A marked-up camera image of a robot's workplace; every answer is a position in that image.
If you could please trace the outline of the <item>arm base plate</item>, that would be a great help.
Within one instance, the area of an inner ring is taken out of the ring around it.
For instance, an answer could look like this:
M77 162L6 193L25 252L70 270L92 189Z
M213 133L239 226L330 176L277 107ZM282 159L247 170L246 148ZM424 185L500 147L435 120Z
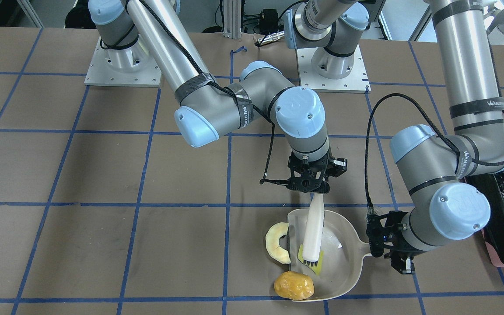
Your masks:
M84 83L88 86L157 88L161 70L151 56L145 41L126 49L104 49L98 40Z
M366 93L371 91L360 46L344 58L328 54L324 48L296 50L302 87L316 92Z

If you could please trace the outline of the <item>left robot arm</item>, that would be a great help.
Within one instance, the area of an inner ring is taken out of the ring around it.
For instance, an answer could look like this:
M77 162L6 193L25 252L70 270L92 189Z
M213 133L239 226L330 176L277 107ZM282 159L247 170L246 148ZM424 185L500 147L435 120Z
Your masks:
M460 241L490 219L486 196L460 179L504 171L504 98L481 0L430 0L441 51L454 134L432 123L399 131L390 142L395 164L414 203L406 213L378 215L367 198L370 254L401 274L413 259Z

